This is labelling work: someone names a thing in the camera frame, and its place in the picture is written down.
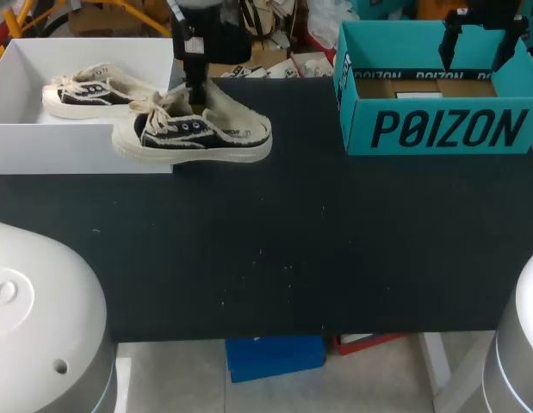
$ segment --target floor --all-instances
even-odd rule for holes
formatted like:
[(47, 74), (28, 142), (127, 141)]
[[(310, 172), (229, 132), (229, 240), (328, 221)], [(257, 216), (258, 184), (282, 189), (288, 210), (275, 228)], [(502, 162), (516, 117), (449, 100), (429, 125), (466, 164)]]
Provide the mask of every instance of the floor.
[[(443, 335), (454, 367), (474, 333)], [(232, 384), (224, 341), (122, 344), (115, 413), (431, 413), (432, 395), (416, 336), (358, 353), (330, 351), (322, 368)], [(473, 397), (463, 413), (484, 412)]]

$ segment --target shoelace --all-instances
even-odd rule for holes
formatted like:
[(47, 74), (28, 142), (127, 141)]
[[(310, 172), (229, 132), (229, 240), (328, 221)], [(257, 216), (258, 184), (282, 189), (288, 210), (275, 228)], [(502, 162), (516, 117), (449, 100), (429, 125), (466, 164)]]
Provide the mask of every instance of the shoelace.
[(171, 105), (176, 102), (181, 96), (167, 95), (161, 96), (155, 92), (153, 96), (141, 101), (132, 101), (129, 103), (130, 110), (136, 114), (150, 114), (148, 116), (148, 130), (152, 134), (167, 133), (168, 131), (178, 132), (178, 128), (169, 125), (169, 114), (163, 109), (163, 106)]
[(67, 91), (69, 93), (72, 93), (72, 94), (84, 93), (84, 92), (86, 92), (86, 89), (83, 88), (79, 84), (79, 82), (77, 82), (75, 80), (77, 78), (77, 76), (80, 76), (80, 72), (79, 73), (75, 73), (72, 76), (54, 76), (52, 78), (52, 84), (54, 86), (58, 86), (58, 87), (64, 89), (65, 91)]

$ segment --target canvas sneaker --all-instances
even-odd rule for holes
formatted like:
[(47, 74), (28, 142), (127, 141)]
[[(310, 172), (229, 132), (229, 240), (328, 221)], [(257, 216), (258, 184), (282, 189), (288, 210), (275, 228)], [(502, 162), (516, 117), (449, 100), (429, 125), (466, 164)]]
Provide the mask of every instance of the canvas sneaker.
[(42, 105), (49, 114), (67, 119), (126, 116), (130, 102), (145, 100), (155, 91), (153, 85), (101, 64), (54, 77), (42, 89)]
[(272, 147), (270, 120), (234, 101), (210, 80), (202, 115), (189, 105), (185, 84), (161, 97), (130, 104), (133, 114), (115, 125), (113, 147), (144, 163), (226, 161), (252, 163)]

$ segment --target white shoebox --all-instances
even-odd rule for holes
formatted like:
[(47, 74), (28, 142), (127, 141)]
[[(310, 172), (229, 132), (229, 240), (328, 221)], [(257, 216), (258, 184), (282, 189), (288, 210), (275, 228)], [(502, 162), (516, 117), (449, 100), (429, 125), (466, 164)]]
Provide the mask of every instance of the white shoebox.
[(116, 154), (111, 133), (122, 118), (56, 118), (41, 91), (53, 76), (100, 63), (165, 91), (172, 59), (170, 39), (12, 40), (0, 60), (0, 175), (170, 173)]

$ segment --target black tabletop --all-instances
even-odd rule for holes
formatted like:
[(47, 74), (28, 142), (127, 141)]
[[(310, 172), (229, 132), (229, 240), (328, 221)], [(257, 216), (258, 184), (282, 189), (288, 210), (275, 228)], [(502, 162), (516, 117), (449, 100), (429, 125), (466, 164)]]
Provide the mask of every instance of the black tabletop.
[(255, 164), (0, 176), (0, 221), (95, 270), (116, 341), (494, 329), (533, 253), (533, 154), (347, 157), (331, 79), (226, 80)]

